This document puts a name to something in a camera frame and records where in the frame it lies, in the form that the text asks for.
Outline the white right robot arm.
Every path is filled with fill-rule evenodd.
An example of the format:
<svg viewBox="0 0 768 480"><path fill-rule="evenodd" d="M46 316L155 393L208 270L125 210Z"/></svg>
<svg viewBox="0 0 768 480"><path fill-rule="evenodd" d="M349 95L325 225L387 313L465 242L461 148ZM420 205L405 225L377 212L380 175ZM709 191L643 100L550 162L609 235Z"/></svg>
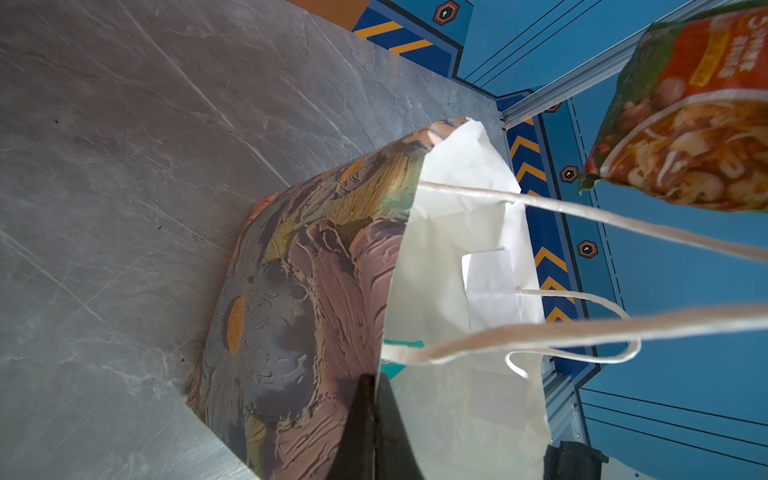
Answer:
<svg viewBox="0 0 768 480"><path fill-rule="evenodd" d="M602 466L609 458L601 451L579 442L562 441L548 446L544 456L544 480L600 480Z"/></svg>

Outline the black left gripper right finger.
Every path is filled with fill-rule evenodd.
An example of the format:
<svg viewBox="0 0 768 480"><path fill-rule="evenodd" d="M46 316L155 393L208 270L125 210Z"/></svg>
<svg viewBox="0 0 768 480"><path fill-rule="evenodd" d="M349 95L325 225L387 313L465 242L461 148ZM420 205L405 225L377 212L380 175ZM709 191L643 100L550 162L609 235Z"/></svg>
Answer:
<svg viewBox="0 0 768 480"><path fill-rule="evenodd" d="M374 478L422 480L390 379L380 374L374 403Z"/></svg>

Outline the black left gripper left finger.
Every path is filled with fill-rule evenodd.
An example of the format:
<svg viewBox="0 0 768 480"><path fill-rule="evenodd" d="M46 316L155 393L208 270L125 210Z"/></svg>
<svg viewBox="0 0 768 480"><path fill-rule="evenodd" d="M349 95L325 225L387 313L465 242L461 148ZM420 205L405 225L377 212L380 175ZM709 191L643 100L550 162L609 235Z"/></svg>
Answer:
<svg viewBox="0 0 768 480"><path fill-rule="evenodd" d="M362 375L349 408L329 480L373 480L375 478L376 380Z"/></svg>

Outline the orange green noodle snack bag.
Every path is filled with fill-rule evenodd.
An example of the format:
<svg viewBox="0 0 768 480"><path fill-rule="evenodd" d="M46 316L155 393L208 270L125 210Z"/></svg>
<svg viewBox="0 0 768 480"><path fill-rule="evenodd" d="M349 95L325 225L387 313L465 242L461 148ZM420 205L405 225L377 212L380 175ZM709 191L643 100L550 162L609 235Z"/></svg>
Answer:
<svg viewBox="0 0 768 480"><path fill-rule="evenodd" d="M767 209L767 4L745 1L643 34L579 186L670 204Z"/></svg>

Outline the teal Fox's mint candy bag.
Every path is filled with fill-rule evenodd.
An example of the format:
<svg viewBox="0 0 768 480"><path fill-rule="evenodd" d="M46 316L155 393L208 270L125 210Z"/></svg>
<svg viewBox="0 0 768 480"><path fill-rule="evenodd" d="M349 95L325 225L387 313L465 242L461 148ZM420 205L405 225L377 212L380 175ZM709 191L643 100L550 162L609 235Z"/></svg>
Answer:
<svg viewBox="0 0 768 480"><path fill-rule="evenodd" d="M382 344L380 357L380 373L390 380L406 369L406 365L399 361L399 352L402 349L420 349L425 346L421 340L399 341L385 339Z"/></svg>

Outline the floral paper gift bag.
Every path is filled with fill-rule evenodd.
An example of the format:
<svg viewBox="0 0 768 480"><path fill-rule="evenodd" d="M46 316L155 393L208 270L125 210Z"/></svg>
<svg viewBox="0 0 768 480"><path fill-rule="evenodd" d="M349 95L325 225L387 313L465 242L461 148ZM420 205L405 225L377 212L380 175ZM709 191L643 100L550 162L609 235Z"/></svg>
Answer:
<svg viewBox="0 0 768 480"><path fill-rule="evenodd" d="M540 479L546 356L763 329L763 305L549 323L528 206L754 260L763 249L525 195L484 126L435 122L256 204L238 238L188 406L262 479L327 479L358 380L390 382L423 477Z"/></svg>

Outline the right aluminium corner post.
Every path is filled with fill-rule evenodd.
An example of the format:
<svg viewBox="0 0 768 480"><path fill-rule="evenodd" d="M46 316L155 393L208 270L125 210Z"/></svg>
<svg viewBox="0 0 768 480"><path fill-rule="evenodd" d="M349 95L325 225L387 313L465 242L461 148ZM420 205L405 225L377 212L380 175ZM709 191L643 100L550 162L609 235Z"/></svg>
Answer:
<svg viewBox="0 0 768 480"><path fill-rule="evenodd" d="M744 4L746 1L689 1L661 17L659 22L689 20L703 15L709 10L723 9L731 5L743 6ZM554 107L556 104L619 73L631 59L643 35L644 30L633 33L503 110L500 114L503 130L508 131L525 120L529 120L550 107Z"/></svg>

